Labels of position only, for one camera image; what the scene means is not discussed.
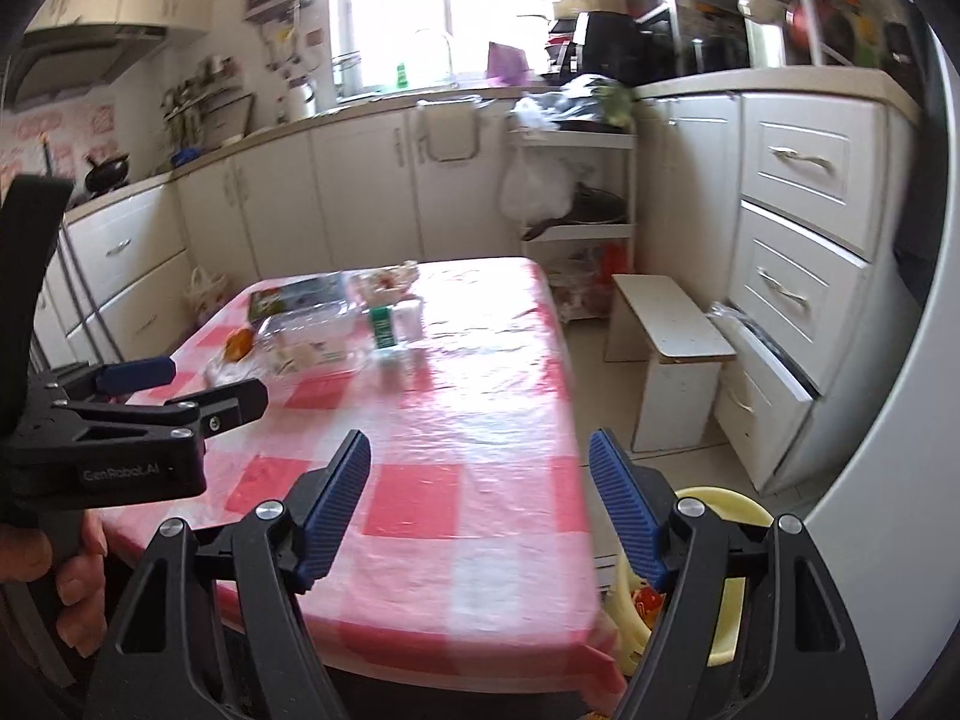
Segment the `left hand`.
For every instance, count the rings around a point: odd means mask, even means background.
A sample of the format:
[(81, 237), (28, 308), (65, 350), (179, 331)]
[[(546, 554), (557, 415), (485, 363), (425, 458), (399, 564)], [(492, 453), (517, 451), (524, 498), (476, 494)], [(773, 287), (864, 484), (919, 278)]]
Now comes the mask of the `left hand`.
[[(104, 560), (107, 541), (99, 517), (86, 511), (80, 523), (80, 548), (55, 573), (64, 609), (57, 632), (69, 649), (88, 658), (103, 645), (107, 631)], [(2, 527), (2, 582), (34, 582), (52, 569), (52, 546), (36, 528)]]

